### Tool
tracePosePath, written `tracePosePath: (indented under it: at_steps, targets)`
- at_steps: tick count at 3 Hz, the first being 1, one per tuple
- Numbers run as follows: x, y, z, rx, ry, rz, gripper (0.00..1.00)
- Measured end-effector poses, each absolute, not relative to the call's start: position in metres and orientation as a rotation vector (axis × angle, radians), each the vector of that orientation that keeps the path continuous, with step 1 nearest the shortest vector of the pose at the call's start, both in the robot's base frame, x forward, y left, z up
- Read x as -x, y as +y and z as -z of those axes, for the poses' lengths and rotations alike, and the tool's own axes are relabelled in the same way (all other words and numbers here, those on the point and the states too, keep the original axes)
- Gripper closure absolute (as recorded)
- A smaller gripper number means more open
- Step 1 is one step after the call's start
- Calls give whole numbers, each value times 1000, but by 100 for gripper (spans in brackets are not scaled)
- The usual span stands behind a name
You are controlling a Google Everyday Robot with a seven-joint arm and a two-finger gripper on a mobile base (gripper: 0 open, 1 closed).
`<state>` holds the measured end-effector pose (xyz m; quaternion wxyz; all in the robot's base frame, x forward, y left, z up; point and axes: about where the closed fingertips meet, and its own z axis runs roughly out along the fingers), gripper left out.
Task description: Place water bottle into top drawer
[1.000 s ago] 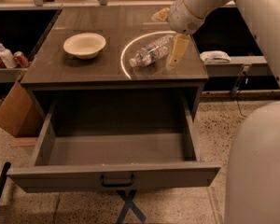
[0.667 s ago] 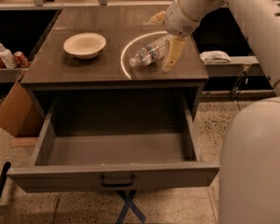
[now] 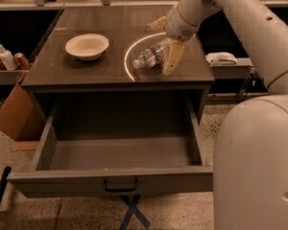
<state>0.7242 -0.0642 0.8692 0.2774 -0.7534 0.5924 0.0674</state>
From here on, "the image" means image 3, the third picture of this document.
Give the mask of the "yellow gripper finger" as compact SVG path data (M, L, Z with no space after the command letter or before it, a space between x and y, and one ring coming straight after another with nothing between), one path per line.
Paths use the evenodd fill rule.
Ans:
M154 22L150 23L149 26L153 30L162 30L165 27L166 17L161 16Z
M174 40L169 46L169 51L162 67L162 74L164 76L171 75L180 63L184 52L184 45L182 42Z

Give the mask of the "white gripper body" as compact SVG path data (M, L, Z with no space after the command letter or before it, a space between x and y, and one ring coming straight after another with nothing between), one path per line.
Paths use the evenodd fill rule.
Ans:
M172 39L187 41L197 32L197 27L185 22L180 16L178 7L174 6L166 14L165 32Z

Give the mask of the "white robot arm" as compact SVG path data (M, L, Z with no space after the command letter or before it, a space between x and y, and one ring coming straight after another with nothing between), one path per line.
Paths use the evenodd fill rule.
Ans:
M186 41L217 11L268 93L235 106L218 129L214 230L288 230L288 25L259 0L180 0L161 25Z

